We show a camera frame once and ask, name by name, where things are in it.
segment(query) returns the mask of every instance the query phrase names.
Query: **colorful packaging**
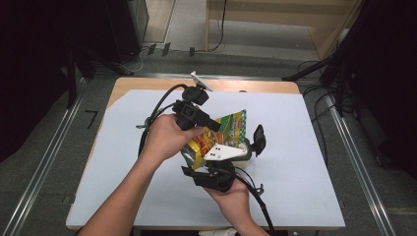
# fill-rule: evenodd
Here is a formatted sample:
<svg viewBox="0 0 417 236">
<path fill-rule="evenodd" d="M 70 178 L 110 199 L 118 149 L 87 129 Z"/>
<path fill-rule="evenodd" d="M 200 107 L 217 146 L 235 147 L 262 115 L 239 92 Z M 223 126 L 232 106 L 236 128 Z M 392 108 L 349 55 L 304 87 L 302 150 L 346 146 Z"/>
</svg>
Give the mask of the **colorful packaging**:
<svg viewBox="0 0 417 236">
<path fill-rule="evenodd" d="M 220 144 L 237 148 L 246 137 L 246 110 L 230 114 L 216 119 L 220 123 L 218 132 L 205 127 L 204 131 L 196 138 L 190 140 L 181 150 L 188 167 L 197 169 L 204 166 L 203 157 L 214 144 Z"/>
</svg>

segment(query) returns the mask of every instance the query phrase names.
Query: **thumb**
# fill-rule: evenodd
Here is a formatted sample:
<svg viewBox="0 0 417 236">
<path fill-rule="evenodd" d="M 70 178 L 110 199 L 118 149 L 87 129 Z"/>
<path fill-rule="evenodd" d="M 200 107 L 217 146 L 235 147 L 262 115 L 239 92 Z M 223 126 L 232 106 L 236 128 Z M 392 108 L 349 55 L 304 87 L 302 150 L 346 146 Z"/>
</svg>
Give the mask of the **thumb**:
<svg viewBox="0 0 417 236">
<path fill-rule="evenodd" d="M 204 130 L 204 127 L 197 126 L 188 131 L 186 131 L 188 138 L 191 140 L 192 138 L 200 135 Z"/>
</svg>

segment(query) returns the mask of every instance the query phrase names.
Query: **forearm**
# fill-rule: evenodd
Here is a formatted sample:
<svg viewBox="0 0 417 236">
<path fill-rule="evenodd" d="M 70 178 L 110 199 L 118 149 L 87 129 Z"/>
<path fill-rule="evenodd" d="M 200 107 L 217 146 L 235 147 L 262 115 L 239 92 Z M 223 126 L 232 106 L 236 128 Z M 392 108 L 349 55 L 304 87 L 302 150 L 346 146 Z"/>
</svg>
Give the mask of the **forearm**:
<svg viewBox="0 0 417 236">
<path fill-rule="evenodd" d="M 160 163 L 152 156 L 139 158 L 122 183 L 107 198 L 81 231 L 80 235 L 128 235 Z"/>
<path fill-rule="evenodd" d="M 232 225 L 242 236 L 268 235 L 252 218 Z"/>
</svg>

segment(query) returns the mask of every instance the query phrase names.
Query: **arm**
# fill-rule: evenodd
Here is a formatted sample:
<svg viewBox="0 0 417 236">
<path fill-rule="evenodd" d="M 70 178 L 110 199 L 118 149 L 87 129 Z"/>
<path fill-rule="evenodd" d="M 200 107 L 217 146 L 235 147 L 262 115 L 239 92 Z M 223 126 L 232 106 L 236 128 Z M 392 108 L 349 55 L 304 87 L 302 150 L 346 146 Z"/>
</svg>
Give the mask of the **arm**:
<svg viewBox="0 0 417 236">
<path fill-rule="evenodd" d="M 201 127 L 181 131 L 174 115 L 158 117 L 132 169 L 79 235 L 129 235 L 155 170 L 202 131 Z"/>
<path fill-rule="evenodd" d="M 224 217 L 242 236 L 268 235 L 251 216 L 249 210 L 249 191 L 239 180 L 235 179 L 226 193 L 205 189 L 217 202 Z"/>
</svg>

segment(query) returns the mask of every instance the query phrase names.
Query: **white paper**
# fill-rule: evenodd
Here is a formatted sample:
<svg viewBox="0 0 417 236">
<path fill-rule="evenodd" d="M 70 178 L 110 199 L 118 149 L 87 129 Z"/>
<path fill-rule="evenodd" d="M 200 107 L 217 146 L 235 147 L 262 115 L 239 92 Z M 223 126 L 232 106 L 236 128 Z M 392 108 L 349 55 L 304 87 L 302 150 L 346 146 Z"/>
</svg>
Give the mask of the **white paper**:
<svg viewBox="0 0 417 236">
<path fill-rule="evenodd" d="M 122 181 L 134 164 L 143 125 L 164 95 L 160 90 L 131 90 L 106 110 L 94 151 L 67 218 L 69 227 L 84 225 Z M 269 216 L 278 227 L 338 228 L 344 226 L 337 198 L 300 94 L 210 92 L 202 106 L 212 119 L 247 110 L 247 138 L 252 142 L 259 124 L 267 147 L 253 155 L 246 171 L 259 186 Z M 163 103 L 181 98 L 174 91 Z M 182 173 L 181 154 L 156 171 L 135 220 L 137 226 L 223 227 L 217 204 L 193 179 Z M 268 226 L 251 197 L 251 212 Z"/>
</svg>

